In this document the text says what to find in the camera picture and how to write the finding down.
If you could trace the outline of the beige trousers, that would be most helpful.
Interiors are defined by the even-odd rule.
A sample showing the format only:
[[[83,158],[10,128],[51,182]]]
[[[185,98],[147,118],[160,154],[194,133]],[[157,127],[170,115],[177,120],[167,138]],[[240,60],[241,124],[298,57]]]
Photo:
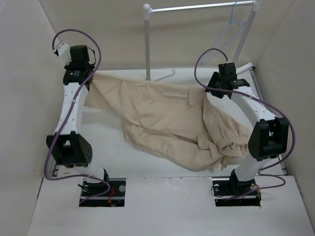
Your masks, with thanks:
[[[251,130],[208,98],[200,86],[97,73],[85,105],[114,112],[137,148],[191,171],[246,158]]]

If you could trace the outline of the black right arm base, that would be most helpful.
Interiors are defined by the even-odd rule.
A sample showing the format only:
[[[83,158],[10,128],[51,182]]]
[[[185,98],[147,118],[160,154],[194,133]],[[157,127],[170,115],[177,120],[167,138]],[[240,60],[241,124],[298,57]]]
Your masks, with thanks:
[[[217,207],[259,207],[258,187],[254,179],[239,185],[228,177],[220,177],[212,179],[211,193]]]

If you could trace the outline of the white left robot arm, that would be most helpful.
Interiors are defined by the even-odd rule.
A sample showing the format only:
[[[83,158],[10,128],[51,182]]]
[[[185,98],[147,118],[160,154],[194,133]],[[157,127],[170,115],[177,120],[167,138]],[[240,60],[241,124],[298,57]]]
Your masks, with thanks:
[[[90,48],[86,45],[69,46],[62,41],[54,53],[65,61],[63,76],[63,104],[54,134],[46,137],[49,157],[58,166],[74,168],[78,176],[91,177],[94,191],[105,196],[110,192],[110,183],[105,180],[105,170],[97,167],[92,145],[81,133],[85,100],[93,81],[96,63],[90,62]]]

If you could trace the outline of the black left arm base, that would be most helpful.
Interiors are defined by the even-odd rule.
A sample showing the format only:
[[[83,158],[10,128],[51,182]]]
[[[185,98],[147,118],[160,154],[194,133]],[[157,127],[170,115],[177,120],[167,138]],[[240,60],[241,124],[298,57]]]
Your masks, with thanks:
[[[111,178],[108,185],[103,182],[88,182],[78,185],[81,188],[79,207],[124,207],[126,179]]]

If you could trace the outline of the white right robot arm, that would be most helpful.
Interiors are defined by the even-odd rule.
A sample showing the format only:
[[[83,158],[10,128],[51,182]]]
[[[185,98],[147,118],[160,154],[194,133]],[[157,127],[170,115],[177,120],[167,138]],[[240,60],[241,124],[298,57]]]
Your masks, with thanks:
[[[245,79],[238,79],[234,63],[218,65],[206,92],[217,98],[228,96],[243,111],[253,126],[248,141],[249,155],[230,175],[228,189],[241,194],[254,180],[258,171],[270,161],[286,152],[289,122],[276,117],[254,94]]]

